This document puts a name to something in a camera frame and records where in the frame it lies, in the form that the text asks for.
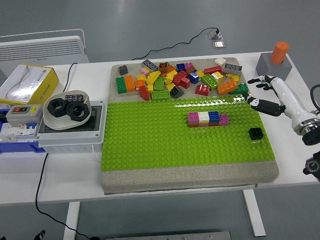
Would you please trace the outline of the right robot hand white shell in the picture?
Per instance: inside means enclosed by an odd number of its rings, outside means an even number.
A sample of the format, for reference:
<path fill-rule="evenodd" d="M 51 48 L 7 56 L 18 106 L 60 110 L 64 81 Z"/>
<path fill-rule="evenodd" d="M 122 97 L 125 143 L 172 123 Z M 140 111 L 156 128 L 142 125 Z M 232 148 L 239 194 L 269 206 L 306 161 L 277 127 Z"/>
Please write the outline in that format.
<path fill-rule="evenodd" d="M 312 129 L 320 127 L 320 119 L 316 114 L 306 110 L 297 95 L 292 89 L 279 77 L 262 75 L 248 81 L 249 84 L 256 83 L 257 88 L 263 88 L 265 91 L 273 90 L 279 99 L 279 103 L 257 99 L 248 93 L 243 93 L 245 101 L 252 109 L 271 115 L 274 117 L 284 113 L 291 118 L 292 129 L 298 135 L 304 135 Z"/>

